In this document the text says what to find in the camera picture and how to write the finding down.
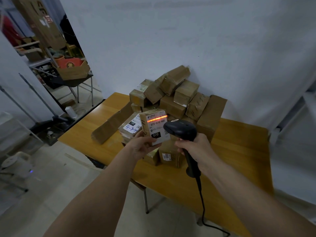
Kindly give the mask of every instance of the left arm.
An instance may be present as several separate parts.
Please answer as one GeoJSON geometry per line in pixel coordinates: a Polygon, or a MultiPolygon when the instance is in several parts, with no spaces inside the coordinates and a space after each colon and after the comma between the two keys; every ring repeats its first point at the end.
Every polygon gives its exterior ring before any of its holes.
{"type": "Polygon", "coordinates": [[[111,164],[60,213],[43,237],[114,236],[128,184],[139,159],[158,148],[140,131],[111,164]]]}

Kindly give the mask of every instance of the black rectangle on label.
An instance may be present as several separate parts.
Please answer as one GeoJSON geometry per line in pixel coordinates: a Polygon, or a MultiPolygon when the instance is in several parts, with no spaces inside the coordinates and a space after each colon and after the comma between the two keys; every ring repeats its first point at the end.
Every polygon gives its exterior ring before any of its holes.
{"type": "Polygon", "coordinates": [[[156,138],[156,139],[161,137],[160,131],[152,134],[151,137],[156,138]]]}

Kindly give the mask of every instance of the hand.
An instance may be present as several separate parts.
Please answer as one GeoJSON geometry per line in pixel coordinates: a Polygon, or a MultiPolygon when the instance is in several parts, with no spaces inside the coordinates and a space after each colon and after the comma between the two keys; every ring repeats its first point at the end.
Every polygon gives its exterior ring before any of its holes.
{"type": "Polygon", "coordinates": [[[207,170],[214,164],[214,161],[220,158],[213,151],[206,135],[198,133],[194,141],[178,140],[175,146],[179,147],[178,151],[183,155],[183,149],[186,149],[193,159],[196,160],[200,171],[206,174],[207,170]]]}
{"type": "Polygon", "coordinates": [[[157,139],[150,136],[144,137],[144,132],[141,130],[138,132],[133,139],[124,148],[130,150],[131,155],[136,159],[136,161],[143,158],[149,152],[157,149],[161,146],[160,144],[149,146],[148,143],[155,142],[157,139]]]}

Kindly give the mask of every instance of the wooden table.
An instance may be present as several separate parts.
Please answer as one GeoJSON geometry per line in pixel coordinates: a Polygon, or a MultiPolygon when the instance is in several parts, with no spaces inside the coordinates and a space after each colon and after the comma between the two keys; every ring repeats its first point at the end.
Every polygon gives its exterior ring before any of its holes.
{"type": "MultiPolygon", "coordinates": [[[[120,133],[117,131],[103,145],[93,142],[90,135],[128,101],[128,95],[112,94],[59,140],[84,155],[109,165],[123,147],[120,133]]],[[[255,185],[273,194],[267,129],[222,118],[211,145],[225,162],[243,173],[255,185]]],[[[197,184],[195,179],[187,176],[186,167],[187,164],[181,169],[162,164],[155,167],[140,160],[132,179],[201,215],[203,208],[197,184]]],[[[201,176],[201,182],[206,207],[205,218],[240,236],[250,236],[204,175],[201,176]]]]}

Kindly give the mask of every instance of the white wall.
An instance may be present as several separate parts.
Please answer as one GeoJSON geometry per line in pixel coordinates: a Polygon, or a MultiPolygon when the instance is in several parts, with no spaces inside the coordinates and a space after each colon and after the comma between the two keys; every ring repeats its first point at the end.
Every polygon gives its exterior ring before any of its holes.
{"type": "Polygon", "coordinates": [[[229,100],[222,117],[272,129],[316,60],[316,0],[61,3],[105,98],[190,65],[201,92],[229,100]]]}
{"type": "MultiPolygon", "coordinates": [[[[27,67],[22,58],[14,50],[10,42],[0,32],[0,85],[24,107],[27,112],[38,122],[52,119],[53,114],[41,102],[38,96],[21,79],[21,73],[37,90],[49,106],[61,115],[63,111],[39,82],[33,72],[27,67]]],[[[5,94],[0,92],[0,111],[11,113],[27,127],[32,127],[34,122],[27,117],[5,94]]]]}
{"type": "Polygon", "coordinates": [[[307,108],[279,136],[271,155],[274,188],[316,204],[316,125],[307,108]]]}

